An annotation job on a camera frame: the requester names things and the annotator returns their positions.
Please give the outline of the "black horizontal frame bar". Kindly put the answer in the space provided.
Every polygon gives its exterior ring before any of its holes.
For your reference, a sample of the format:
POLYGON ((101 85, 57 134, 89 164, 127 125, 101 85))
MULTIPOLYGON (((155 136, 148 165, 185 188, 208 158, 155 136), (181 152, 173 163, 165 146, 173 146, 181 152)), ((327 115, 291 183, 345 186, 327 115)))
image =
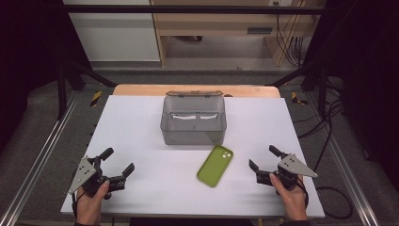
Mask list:
POLYGON ((130 5, 64 5, 69 13, 182 13, 182 14, 295 14, 322 15, 324 8, 238 7, 238 6, 130 6, 130 5))

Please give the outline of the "person's left hand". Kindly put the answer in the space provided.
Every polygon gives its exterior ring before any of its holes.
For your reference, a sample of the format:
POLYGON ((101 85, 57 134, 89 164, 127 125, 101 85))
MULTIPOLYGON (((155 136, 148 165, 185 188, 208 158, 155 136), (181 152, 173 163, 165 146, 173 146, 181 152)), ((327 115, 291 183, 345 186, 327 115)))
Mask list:
POLYGON ((82 187, 78 188, 77 222, 83 224, 101 223, 102 201, 108 193, 108 188, 109 182, 105 181, 92 198, 85 193, 82 187))

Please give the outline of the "white cabinet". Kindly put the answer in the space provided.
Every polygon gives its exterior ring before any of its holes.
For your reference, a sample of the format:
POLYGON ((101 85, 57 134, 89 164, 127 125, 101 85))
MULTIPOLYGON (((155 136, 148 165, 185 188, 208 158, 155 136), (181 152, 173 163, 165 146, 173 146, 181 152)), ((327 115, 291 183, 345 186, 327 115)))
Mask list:
POLYGON ((91 62, 159 61, 150 13, 70 13, 91 62))

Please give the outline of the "aluminium rail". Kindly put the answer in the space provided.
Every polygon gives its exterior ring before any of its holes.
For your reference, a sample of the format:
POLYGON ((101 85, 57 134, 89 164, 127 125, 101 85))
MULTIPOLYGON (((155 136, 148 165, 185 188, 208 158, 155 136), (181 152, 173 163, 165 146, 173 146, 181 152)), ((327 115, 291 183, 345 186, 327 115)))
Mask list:
POLYGON ((35 157, 34 162, 29 168, 29 172, 25 175, 24 181, 13 196, 12 201, 5 209, 3 214, 0 216, 0 226, 14 226, 17 222, 19 215, 21 214, 24 206, 34 189, 36 182, 39 180, 40 175, 54 150, 62 132, 70 118, 73 109, 76 106, 76 102, 79 99, 81 93, 79 91, 73 91, 71 97, 67 102, 65 112, 61 114, 61 117, 56 119, 52 130, 40 147, 40 152, 35 157))
POLYGON ((343 179, 348 195, 356 209, 363 226, 380 226, 373 208, 369 204, 355 173, 352 171, 349 163, 345 159, 342 149, 339 146, 332 132, 332 113, 339 108, 342 103, 339 99, 331 101, 330 105, 326 105, 326 116, 324 118, 318 113, 318 98, 313 93, 307 93, 311 109, 317 114, 319 121, 325 120, 326 125, 322 131, 326 137, 326 146, 329 148, 330 155, 343 179))

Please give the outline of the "green phone case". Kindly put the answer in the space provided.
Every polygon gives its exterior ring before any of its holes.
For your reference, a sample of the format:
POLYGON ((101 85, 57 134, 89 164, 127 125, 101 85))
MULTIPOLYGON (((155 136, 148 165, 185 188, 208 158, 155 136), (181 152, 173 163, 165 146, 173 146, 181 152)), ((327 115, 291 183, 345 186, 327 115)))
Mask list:
POLYGON ((197 179, 210 187, 216 187, 233 159, 233 151, 215 145, 197 172, 197 179))

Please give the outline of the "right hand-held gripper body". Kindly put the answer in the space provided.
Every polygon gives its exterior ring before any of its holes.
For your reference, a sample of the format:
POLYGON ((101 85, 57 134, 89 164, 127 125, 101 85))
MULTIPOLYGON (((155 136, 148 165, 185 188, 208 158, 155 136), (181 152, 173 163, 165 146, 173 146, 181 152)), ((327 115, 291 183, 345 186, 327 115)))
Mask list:
POLYGON ((272 186, 269 174, 273 173, 279 178, 287 190, 293 190, 296 186, 296 182, 298 181, 298 175, 309 176, 312 178, 318 177, 318 174, 302 161, 300 161, 295 154, 274 153, 274 155, 280 157, 278 168, 275 171, 270 172, 260 170, 255 164, 255 175, 258 184, 272 186))

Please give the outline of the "yellow black tape strip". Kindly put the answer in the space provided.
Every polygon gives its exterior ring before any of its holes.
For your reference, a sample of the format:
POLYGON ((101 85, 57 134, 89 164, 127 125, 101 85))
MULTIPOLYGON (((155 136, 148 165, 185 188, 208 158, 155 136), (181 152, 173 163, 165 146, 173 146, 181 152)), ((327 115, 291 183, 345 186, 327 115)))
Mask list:
POLYGON ((103 93, 103 92, 100 91, 100 90, 98 90, 98 91, 96 91, 96 92, 94 93, 93 98, 92 98, 92 100, 91 100, 91 102, 90 102, 90 106, 96 106, 96 104, 98 103, 98 101, 99 101, 99 99, 100 99, 102 93, 103 93))
POLYGON ((300 104, 300 105, 308 105, 309 104, 308 101, 299 100, 295 92, 292 92, 292 102, 294 104, 300 104))

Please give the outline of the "white paper strip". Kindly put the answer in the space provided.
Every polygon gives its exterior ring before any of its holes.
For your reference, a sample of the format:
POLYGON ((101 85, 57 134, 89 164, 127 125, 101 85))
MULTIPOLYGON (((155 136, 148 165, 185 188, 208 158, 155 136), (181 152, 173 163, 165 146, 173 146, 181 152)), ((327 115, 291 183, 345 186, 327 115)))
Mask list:
POLYGON ((176 120, 213 120, 217 119, 218 114, 171 114, 172 119, 176 120))

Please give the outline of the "black metal stand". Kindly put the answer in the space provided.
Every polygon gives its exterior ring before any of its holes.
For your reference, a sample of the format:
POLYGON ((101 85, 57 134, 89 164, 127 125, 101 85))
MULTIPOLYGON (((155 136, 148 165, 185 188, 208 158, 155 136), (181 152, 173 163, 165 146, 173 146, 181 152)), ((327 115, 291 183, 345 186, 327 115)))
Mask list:
POLYGON ((86 82, 82 74, 100 82, 101 84, 115 88, 118 84, 94 72, 91 68, 85 67, 73 60, 64 60, 57 69, 57 90, 58 90, 58 119, 62 119, 67 112, 66 82, 69 82, 73 90, 83 90, 86 82))
POLYGON ((285 83, 304 75, 305 78, 302 82, 302 89, 304 91, 312 91, 318 87, 318 102, 317 110, 322 118, 326 116, 326 97, 327 97, 327 69, 322 63, 311 62, 292 73, 282 77, 281 79, 272 82, 270 87, 279 88, 285 83))

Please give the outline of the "wooden desk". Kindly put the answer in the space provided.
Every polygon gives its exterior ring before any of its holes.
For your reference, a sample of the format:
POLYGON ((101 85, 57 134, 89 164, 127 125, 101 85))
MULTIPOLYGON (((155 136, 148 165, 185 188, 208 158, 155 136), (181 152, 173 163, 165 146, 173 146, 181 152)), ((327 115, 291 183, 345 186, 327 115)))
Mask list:
MULTIPOLYGON (((322 0, 150 0, 153 6, 244 6, 321 7, 322 0)), ((290 40, 310 37, 317 26, 316 15, 274 14, 182 14, 152 15, 161 61, 165 62, 171 37, 259 36, 263 37, 274 64, 288 57, 290 40)))

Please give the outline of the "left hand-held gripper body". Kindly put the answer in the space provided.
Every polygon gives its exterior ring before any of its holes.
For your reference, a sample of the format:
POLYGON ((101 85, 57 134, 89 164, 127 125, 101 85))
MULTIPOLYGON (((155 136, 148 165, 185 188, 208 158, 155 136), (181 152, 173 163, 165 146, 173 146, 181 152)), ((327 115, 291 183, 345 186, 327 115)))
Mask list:
POLYGON ((90 197, 93 197, 105 181, 109 182, 109 188, 104 197, 106 200, 112 197, 114 191, 123 190, 126 182, 126 170, 119 176, 107 177, 103 174, 101 163, 108 157, 109 154, 101 154, 93 158, 83 157, 67 192, 72 195, 79 187, 82 187, 90 197))

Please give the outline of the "grey transparent plastic box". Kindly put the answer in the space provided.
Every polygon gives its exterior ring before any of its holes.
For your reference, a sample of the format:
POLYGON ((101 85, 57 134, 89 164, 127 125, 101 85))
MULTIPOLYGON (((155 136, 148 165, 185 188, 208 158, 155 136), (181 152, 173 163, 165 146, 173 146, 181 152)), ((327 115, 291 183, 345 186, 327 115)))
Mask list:
POLYGON ((167 145, 220 145, 227 130, 223 92, 172 90, 166 94, 160 123, 167 145), (218 114, 213 120, 176 120, 171 114, 218 114))

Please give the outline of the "person's right hand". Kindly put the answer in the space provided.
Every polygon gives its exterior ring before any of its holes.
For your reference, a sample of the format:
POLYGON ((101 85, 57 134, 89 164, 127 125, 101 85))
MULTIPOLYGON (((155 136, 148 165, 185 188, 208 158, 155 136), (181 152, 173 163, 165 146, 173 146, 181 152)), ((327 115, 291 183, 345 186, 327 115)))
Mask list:
POLYGON ((272 173, 269 174, 269 178, 272 186, 277 190, 282 199, 285 218, 287 220, 307 220, 305 192, 299 186, 296 186, 291 191, 287 190, 280 179, 272 173))

